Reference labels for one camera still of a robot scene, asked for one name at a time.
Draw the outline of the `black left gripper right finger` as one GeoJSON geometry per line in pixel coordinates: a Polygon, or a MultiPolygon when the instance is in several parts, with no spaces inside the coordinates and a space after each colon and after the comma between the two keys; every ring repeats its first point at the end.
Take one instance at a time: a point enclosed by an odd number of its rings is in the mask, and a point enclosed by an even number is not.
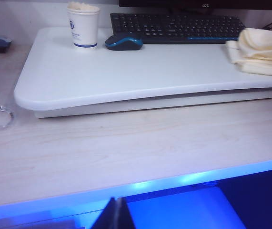
{"type": "Polygon", "coordinates": [[[136,229],[128,204],[124,198],[118,199],[118,229],[136,229]]]}

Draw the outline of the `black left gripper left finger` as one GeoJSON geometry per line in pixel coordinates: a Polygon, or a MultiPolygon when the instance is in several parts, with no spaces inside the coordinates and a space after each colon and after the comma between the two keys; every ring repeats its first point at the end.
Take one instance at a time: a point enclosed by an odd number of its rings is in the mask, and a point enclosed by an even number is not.
{"type": "Polygon", "coordinates": [[[115,198],[111,198],[103,209],[101,214],[93,223],[91,229],[115,229],[115,212],[116,212],[117,202],[115,198]]]}

